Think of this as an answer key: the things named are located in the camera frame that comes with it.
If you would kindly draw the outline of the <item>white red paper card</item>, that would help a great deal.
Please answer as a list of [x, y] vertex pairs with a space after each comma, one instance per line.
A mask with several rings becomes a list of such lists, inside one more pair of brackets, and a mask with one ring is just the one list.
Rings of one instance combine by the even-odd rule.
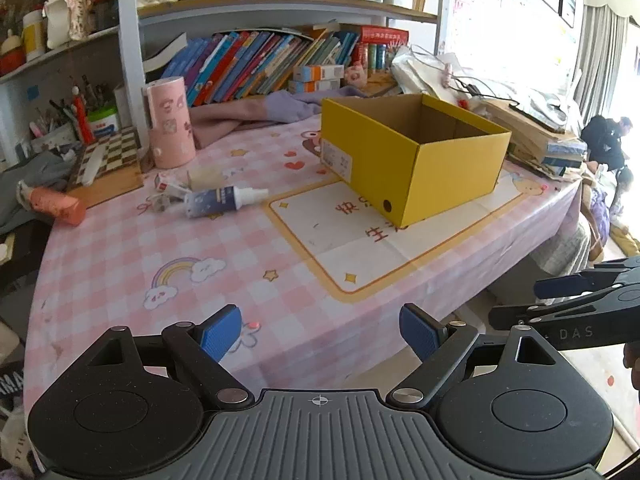
[[175, 200], [184, 200], [192, 191], [185, 184], [176, 180], [171, 174], [160, 172], [154, 178], [154, 188], [160, 194], [167, 195]]

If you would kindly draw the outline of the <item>beige foam block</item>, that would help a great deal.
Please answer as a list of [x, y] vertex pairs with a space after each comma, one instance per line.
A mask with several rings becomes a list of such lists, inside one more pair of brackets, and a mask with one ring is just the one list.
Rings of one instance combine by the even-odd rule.
[[222, 188], [226, 177], [217, 166], [201, 166], [186, 172], [186, 182], [192, 192]]

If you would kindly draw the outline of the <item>pink checked tablecloth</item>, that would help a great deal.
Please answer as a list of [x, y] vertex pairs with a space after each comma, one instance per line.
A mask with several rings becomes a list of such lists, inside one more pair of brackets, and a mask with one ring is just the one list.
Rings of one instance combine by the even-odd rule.
[[34, 404], [109, 327], [153, 335], [226, 304], [242, 330], [224, 366], [253, 390], [331, 388], [402, 348], [398, 313], [434, 318], [470, 300], [578, 213], [577, 183], [505, 164], [496, 192], [396, 229], [304, 147], [318, 118], [227, 136], [195, 167], [267, 203], [190, 219], [152, 209], [154, 179], [49, 237], [28, 324], [24, 401]]

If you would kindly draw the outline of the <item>white small plug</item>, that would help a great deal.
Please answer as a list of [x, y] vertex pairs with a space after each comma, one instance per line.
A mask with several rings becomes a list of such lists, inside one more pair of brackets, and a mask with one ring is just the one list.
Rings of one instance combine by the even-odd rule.
[[146, 199], [149, 207], [154, 212], [163, 212], [167, 210], [173, 203], [175, 203], [175, 201], [175, 197], [166, 193], [152, 194]]

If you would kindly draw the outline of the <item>yellow cardboard box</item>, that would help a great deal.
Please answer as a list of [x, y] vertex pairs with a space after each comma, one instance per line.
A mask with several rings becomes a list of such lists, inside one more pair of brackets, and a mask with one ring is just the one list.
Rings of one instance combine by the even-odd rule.
[[325, 99], [321, 161], [398, 228], [491, 193], [508, 129], [428, 96]]

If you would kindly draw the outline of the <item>wooden chess board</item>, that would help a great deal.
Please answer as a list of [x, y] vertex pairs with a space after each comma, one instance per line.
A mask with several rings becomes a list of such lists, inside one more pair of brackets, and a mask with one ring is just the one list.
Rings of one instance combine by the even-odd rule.
[[[103, 157], [92, 183], [85, 186], [82, 184], [82, 178], [97, 148], [103, 152]], [[137, 131], [128, 128], [99, 138], [93, 144], [82, 148], [70, 174], [66, 193], [79, 198], [87, 208], [91, 208], [142, 186]]]

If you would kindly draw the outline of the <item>pink cylinder container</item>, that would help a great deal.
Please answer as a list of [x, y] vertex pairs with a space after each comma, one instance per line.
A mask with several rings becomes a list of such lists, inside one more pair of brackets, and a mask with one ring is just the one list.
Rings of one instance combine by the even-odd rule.
[[196, 154], [191, 117], [182, 77], [153, 81], [146, 86], [150, 118], [150, 148], [155, 167], [181, 167]]

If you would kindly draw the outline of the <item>grey clothing pile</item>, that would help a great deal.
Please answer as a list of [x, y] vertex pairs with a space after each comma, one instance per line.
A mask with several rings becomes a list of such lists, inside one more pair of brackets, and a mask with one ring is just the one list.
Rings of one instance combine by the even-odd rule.
[[0, 234], [8, 234], [23, 224], [31, 221], [41, 221], [49, 226], [53, 223], [51, 217], [40, 214], [32, 209], [25, 209], [17, 199], [17, 185], [23, 181], [31, 188], [53, 188], [55, 191], [65, 191], [74, 168], [73, 160], [62, 159], [51, 152], [42, 152], [26, 162], [2, 172], [0, 183]]

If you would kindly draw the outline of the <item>red figurine pen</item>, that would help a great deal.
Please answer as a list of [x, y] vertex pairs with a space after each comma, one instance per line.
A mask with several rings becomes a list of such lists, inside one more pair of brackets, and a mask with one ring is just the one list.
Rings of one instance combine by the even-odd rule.
[[89, 126], [85, 101], [77, 86], [73, 86], [72, 96], [82, 142], [84, 142], [86, 145], [93, 144], [94, 142], [96, 142], [96, 138], [94, 137]]

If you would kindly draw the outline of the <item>white tote bag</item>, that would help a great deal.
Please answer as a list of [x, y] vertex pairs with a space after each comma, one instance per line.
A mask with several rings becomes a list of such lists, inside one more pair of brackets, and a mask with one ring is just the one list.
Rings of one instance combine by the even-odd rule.
[[472, 92], [469, 86], [454, 78], [449, 68], [437, 64], [437, 58], [416, 53], [407, 46], [396, 52], [390, 62], [390, 72], [403, 94], [426, 94], [454, 105], [466, 101], [470, 107], [482, 98], [478, 92]]

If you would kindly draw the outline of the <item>orange white box lower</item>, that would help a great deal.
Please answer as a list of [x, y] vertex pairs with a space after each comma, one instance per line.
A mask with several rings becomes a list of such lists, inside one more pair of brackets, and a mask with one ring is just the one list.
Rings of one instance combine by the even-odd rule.
[[341, 89], [341, 79], [326, 79], [317, 81], [295, 81], [288, 83], [288, 91], [291, 93], [310, 93], [318, 91], [333, 91]]

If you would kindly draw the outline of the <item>orange white box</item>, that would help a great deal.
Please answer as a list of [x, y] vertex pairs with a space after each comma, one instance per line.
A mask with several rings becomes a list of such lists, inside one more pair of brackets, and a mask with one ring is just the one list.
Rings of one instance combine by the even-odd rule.
[[292, 78], [296, 82], [340, 80], [344, 78], [344, 73], [343, 65], [305, 65], [296, 67]]
[[317, 81], [295, 81], [288, 83], [288, 91], [291, 93], [310, 93], [318, 91], [333, 91], [341, 89], [341, 79], [326, 79]]

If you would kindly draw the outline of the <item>pink pig plush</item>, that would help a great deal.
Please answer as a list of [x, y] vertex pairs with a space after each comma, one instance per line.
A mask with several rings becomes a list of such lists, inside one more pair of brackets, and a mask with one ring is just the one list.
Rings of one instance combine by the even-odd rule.
[[344, 73], [344, 84], [363, 89], [368, 83], [368, 71], [360, 62], [348, 66]]

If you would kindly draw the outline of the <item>white rabbit figurine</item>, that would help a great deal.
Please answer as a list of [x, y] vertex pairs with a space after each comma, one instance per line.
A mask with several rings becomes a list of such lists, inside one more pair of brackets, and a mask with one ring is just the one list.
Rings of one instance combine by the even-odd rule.
[[46, 0], [43, 16], [47, 20], [47, 48], [84, 41], [90, 35], [91, 0]]

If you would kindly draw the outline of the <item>white shelf post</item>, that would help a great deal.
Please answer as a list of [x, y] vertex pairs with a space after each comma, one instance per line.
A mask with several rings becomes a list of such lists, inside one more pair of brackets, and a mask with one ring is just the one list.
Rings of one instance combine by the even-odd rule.
[[137, 130], [138, 135], [138, 157], [143, 158], [150, 149], [150, 139], [143, 95], [145, 74], [141, 53], [137, 0], [117, 0], [117, 2], [118, 40], [122, 76], [124, 76], [132, 125]]

